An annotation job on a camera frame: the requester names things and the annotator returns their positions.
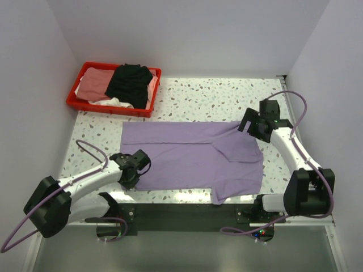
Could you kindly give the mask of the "lavender t shirt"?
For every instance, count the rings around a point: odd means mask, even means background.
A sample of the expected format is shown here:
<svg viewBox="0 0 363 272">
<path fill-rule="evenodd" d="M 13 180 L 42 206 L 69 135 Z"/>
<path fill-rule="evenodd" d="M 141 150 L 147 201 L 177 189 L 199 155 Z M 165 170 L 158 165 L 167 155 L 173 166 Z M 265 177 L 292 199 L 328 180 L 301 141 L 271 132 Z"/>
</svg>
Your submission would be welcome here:
<svg viewBox="0 0 363 272">
<path fill-rule="evenodd" d="M 120 151 L 144 151 L 150 170 L 135 190 L 211 189 L 212 203 L 260 192 L 263 153 L 239 122 L 126 122 Z"/>
</svg>

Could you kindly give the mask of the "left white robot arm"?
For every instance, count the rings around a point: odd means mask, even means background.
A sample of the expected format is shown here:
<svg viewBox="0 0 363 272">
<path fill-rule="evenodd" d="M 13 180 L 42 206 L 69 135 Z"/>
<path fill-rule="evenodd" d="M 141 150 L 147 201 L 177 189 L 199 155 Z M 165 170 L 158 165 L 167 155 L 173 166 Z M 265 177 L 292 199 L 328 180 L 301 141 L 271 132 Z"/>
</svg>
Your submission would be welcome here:
<svg viewBox="0 0 363 272">
<path fill-rule="evenodd" d="M 150 168 L 150 158 L 138 150 L 133 154 L 113 154 L 73 177 L 56 180 L 48 176 L 38 184 L 24 213 L 44 238 L 84 219 L 97 223 L 122 220 L 119 204 L 101 188 L 118 183 L 124 189 L 132 189 Z"/>
</svg>

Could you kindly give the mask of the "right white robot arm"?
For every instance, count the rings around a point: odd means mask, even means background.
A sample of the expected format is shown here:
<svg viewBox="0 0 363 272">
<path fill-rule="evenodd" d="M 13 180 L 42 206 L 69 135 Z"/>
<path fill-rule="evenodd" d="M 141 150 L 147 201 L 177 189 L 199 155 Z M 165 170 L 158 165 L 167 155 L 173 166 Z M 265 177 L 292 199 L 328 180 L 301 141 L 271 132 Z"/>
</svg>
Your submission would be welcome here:
<svg viewBox="0 0 363 272">
<path fill-rule="evenodd" d="M 247 108 L 238 128 L 277 148 L 291 173 L 282 194 L 260 194 L 251 215 L 284 213 L 290 216 L 323 217 L 332 211 L 335 174 L 322 168 L 305 150 L 288 119 L 280 117 L 276 100 L 262 100 L 259 110 Z"/>
</svg>

